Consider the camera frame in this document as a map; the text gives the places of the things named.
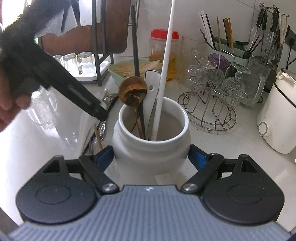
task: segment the gray ribbed surface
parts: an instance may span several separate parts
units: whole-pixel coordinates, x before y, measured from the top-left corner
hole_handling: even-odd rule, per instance
[[[286,241],[290,235],[272,222],[256,227],[224,223],[199,198],[175,186],[125,186],[103,196],[84,218],[59,226],[25,223],[10,234],[15,241]]]

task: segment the white kettle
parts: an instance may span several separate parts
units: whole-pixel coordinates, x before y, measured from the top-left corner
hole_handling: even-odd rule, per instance
[[[296,147],[296,74],[282,69],[257,118],[258,133],[276,151]]]

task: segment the finger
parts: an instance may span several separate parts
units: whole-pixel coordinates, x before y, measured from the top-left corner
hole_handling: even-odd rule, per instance
[[[16,105],[23,110],[27,109],[30,106],[30,102],[31,96],[27,94],[20,94],[15,100]]]
[[[5,123],[3,123],[2,121],[0,121],[0,132],[3,131],[6,127],[7,127],[7,125]]]
[[[10,96],[9,80],[5,76],[2,68],[0,68],[0,107],[4,110],[10,110],[12,106],[13,101]]]
[[[9,125],[19,111],[20,108],[16,104],[9,111],[0,108],[0,121],[2,121],[6,125]]]

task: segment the black strap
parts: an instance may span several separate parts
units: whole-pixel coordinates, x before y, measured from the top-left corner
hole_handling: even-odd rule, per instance
[[[296,105],[280,90],[280,88],[276,85],[276,83],[274,83],[274,86],[277,88],[277,90],[282,94],[283,97],[285,97],[285,99],[287,101],[289,101],[289,103],[294,106],[294,108],[296,109]]]

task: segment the ladle handle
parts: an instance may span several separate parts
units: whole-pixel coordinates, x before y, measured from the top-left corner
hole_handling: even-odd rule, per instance
[[[140,120],[138,107],[134,107],[133,109],[134,109],[135,114],[136,114],[136,121],[137,121],[137,127],[138,127],[138,130],[139,130],[140,138],[145,140],[145,135],[144,135],[143,128],[142,128],[142,123],[141,123],[141,120]]]

